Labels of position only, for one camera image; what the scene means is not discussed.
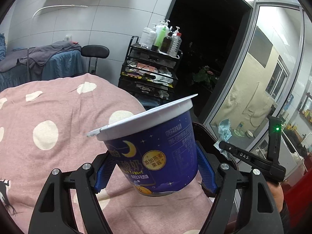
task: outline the pink blanket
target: pink blanket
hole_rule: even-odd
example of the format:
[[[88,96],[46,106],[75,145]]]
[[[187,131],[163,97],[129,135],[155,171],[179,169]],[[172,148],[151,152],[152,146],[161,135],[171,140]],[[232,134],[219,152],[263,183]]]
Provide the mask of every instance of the pink blanket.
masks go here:
[[[90,74],[0,93],[0,198],[24,233],[52,169],[76,170],[106,152],[103,142],[86,134],[143,111],[130,94]],[[116,234],[197,234],[212,205],[200,183],[198,174],[179,192],[145,197],[116,167],[97,197]],[[76,191],[71,194],[79,231],[85,232]]]

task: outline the crescent moon graphic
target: crescent moon graphic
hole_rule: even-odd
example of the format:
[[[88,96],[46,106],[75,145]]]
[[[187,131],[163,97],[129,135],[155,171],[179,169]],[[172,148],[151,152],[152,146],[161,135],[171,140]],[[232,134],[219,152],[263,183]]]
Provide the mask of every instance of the crescent moon graphic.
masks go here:
[[[123,154],[125,157],[127,157],[127,158],[133,158],[134,156],[135,156],[135,154],[136,154],[136,148],[135,148],[135,146],[133,145],[133,143],[131,143],[131,142],[128,142],[128,141],[123,141],[124,143],[126,143],[128,146],[129,146],[129,149],[130,149],[130,151],[129,151],[129,153],[127,153],[127,154]]]

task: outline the chair backrest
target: chair backrest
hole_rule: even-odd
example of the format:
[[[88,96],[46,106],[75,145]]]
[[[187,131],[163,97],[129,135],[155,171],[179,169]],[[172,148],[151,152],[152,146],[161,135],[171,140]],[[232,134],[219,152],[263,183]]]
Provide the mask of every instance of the chair backrest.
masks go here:
[[[81,55],[105,59],[110,55],[110,50],[105,46],[88,45],[81,48]]]

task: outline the metal screw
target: metal screw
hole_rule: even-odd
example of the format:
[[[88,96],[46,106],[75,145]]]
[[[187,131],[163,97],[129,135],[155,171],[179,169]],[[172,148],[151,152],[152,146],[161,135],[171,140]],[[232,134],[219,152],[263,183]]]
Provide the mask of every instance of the metal screw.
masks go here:
[[[82,168],[83,168],[84,170],[89,170],[90,167],[91,167],[91,165],[90,165],[89,163],[85,163],[85,164],[82,166]]]
[[[54,169],[54,170],[52,171],[52,174],[53,174],[53,175],[57,175],[59,172],[60,172],[59,169]]]
[[[222,163],[222,164],[221,164],[221,168],[222,168],[223,170],[228,170],[230,167],[229,167],[228,164]]]
[[[255,175],[260,175],[260,171],[258,170],[258,169],[253,169],[253,171],[252,171]]]

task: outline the yogurt cup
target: yogurt cup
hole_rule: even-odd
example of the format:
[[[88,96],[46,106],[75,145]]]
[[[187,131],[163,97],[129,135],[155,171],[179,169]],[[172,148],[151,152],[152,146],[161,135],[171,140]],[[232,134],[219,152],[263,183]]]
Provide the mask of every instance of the yogurt cup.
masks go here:
[[[164,196],[196,176],[198,163],[189,110],[197,94],[93,130],[137,192]]]

